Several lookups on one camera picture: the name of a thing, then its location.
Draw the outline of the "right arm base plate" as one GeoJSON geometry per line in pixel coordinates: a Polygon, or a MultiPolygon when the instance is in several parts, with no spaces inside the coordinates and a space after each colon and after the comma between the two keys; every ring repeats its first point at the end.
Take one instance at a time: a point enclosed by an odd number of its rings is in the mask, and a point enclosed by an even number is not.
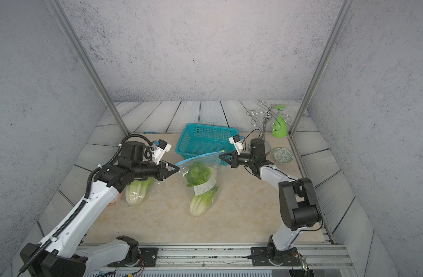
{"type": "Polygon", "coordinates": [[[252,260],[253,266],[256,267],[299,267],[302,264],[296,248],[279,251],[269,247],[252,247],[247,258],[252,260]]]}

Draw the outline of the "chinese cabbage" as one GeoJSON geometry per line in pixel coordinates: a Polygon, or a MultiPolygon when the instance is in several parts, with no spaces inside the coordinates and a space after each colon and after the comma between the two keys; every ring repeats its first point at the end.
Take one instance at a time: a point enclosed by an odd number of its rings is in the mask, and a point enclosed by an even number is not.
{"type": "Polygon", "coordinates": [[[190,214],[195,217],[198,217],[205,213],[213,202],[213,197],[217,191],[218,187],[213,187],[208,192],[205,192],[199,196],[194,196],[189,206],[190,214]]]}
{"type": "Polygon", "coordinates": [[[153,178],[145,181],[135,180],[125,189],[125,200],[129,205],[140,205],[147,195],[149,187],[154,183],[153,178]]]}
{"type": "Polygon", "coordinates": [[[213,174],[213,168],[202,162],[194,162],[186,174],[187,187],[195,187],[206,183],[213,174]]]}

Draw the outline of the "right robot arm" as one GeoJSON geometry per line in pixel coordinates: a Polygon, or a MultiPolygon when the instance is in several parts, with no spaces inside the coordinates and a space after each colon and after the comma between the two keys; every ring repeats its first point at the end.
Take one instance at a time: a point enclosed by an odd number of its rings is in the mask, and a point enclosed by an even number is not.
{"type": "Polygon", "coordinates": [[[235,150],[223,152],[219,158],[234,169],[248,167],[252,175],[278,190],[282,224],[269,238],[266,249],[272,265],[283,265],[293,256],[293,244],[299,235],[322,221],[313,183],[308,178],[291,177],[269,161],[261,138],[251,140],[249,153],[243,152],[242,136],[232,136],[229,141],[235,150]]]}

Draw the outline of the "clear zipper bag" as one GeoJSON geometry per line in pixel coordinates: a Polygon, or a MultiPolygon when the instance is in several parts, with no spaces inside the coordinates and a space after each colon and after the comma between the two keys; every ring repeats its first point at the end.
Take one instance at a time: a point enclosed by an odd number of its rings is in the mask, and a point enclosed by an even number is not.
{"type": "Polygon", "coordinates": [[[217,175],[224,151],[210,152],[177,163],[187,192],[191,198],[189,213],[194,217],[203,215],[214,203],[219,191],[217,175]]]}
{"type": "Polygon", "coordinates": [[[155,197],[163,187],[163,183],[154,178],[148,178],[145,181],[135,180],[123,190],[121,199],[128,206],[138,206],[155,197]]]}

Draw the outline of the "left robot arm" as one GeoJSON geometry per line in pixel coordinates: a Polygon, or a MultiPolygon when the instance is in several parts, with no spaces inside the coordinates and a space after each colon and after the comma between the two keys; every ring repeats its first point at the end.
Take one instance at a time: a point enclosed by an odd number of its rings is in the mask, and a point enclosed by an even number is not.
{"type": "Polygon", "coordinates": [[[104,165],[93,170],[84,196],[69,214],[37,244],[28,243],[20,252],[23,266],[33,277],[82,277],[113,264],[144,266],[139,243],[125,235],[93,250],[79,250],[84,236],[102,211],[134,181],[153,178],[163,181],[179,168],[162,159],[171,145],[151,142],[143,135],[131,134],[119,144],[117,152],[104,165]]]}

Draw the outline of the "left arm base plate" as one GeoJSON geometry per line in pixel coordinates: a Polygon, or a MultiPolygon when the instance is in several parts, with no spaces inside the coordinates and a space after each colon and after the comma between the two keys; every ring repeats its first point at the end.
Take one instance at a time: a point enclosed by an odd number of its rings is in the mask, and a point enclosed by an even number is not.
{"type": "Polygon", "coordinates": [[[130,250],[124,260],[110,263],[107,267],[153,268],[156,266],[158,251],[156,247],[130,250]]]}

